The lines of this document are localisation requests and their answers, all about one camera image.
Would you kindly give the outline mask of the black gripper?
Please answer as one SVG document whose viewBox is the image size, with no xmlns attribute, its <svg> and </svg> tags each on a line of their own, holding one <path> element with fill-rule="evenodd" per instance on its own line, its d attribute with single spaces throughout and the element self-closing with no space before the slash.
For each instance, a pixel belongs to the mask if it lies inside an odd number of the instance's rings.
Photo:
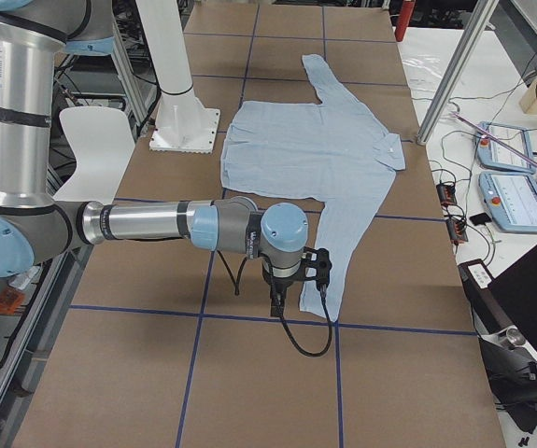
<svg viewBox="0 0 537 448">
<path fill-rule="evenodd" d="M 284 303 L 288 288 L 295 282 L 303 282 L 306 267 L 303 261 L 289 268 L 274 267 L 270 260 L 262 262 L 262 276 L 270 287 L 270 316 L 280 317 L 280 304 Z"/>
</svg>

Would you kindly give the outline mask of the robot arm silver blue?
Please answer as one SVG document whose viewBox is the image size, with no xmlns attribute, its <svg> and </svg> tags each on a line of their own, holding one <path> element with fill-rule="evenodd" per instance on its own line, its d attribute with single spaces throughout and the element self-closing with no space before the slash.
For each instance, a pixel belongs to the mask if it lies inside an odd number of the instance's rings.
<svg viewBox="0 0 537 448">
<path fill-rule="evenodd" d="M 74 106 L 60 114 L 79 163 L 73 177 L 49 193 L 55 57 L 61 52 L 107 55 L 115 19 L 108 1 L 0 1 L 0 278 L 105 241 L 187 240 L 209 250 L 261 259 L 271 303 L 315 266 L 306 216 L 279 203 L 260 211 L 245 197 L 119 206 L 113 199 L 134 151 L 125 114 Z"/>
</svg>

